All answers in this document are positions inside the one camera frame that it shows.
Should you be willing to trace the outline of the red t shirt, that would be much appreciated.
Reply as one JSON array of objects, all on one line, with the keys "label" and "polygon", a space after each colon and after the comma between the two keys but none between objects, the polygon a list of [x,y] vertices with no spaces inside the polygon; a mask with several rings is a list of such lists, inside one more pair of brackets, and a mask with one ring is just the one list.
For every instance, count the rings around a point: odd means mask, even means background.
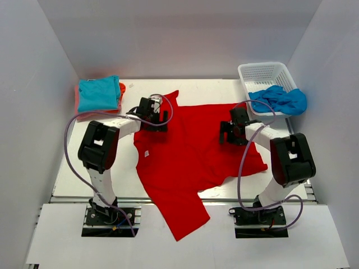
[{"label": "red t shirt", "polygon": [[[206,224],[210,217],[198,193],[238,176],[244,146],[219,143],[221,121],[229,121],[232,104],[179,106],[178,91],[167,94],[162,109],[173,111],[167,132],[139,131],[134,145],[140,181],[164,217],[175,240]],[[255,145],[246,154],[242,176],[268,166]]]}]

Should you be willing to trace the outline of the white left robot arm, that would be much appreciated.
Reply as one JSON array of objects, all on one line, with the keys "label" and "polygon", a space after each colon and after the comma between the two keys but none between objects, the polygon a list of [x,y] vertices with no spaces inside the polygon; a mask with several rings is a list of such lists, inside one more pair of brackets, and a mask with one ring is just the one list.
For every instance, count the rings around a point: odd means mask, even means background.
[{"label": "white left robot arm", "polygon": [[99,217],[107,224],[118,219],[117,197],[114,194],[111,167],[117,154],[118,141],[138,131],[166,132],[173,113],[162,110],[166,101],[171,110],[171,102],[163,95],[152,94],[141,98],[137,107],[117,119],[100,123],[92,120],[86,129],[78,158],[88,172],[94,187],[94,197],[90,206],[99,211]]}]

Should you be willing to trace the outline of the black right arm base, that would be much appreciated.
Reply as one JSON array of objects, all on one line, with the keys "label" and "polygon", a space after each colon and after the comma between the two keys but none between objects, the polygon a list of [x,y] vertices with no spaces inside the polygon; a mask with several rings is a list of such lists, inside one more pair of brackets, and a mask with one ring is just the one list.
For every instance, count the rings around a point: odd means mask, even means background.
[{"label": "black right arm base", "polygon": [[287,238],[287,222],[282,206],[246,211],[242,207],[232,207],[228,213],[234,219],[236,239]]}]

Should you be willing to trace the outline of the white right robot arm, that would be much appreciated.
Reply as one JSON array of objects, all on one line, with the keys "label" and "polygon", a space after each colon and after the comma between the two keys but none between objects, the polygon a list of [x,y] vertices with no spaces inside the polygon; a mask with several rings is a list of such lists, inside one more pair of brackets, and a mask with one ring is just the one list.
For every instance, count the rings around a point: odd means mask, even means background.
[{"label": "white right robot arm", "polygon": [[238,172],[237,194],[241,200],[241,175],[246,154],[254,142],[270,152],[272,180],[257,197],[257,204],[252,207],[241,205],[242,209],[253,212],[259,223],[267,223],[274,216],[277,208],[290,197],[298,185],[316,174],[316,166],[307,142],[302,133],[284,136],[269,125],[259,120],[250,120],[245,108],[230,110],[231,120],[221,121],[219,143],[229,142],[234,145],[245,145],[245,151]]}]

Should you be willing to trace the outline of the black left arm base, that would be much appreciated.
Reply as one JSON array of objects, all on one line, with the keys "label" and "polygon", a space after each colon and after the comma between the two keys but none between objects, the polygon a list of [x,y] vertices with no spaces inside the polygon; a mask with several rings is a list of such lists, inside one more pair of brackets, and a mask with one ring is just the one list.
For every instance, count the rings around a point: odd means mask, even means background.
[{"label": "black left arm base", "polygon": [[89,199],[86,208],[82,237],[98,238],[134,238],[140,227],[141,208],[122,207],[122,211],[111,207],[102,208],[93,205],[93,199]]}]

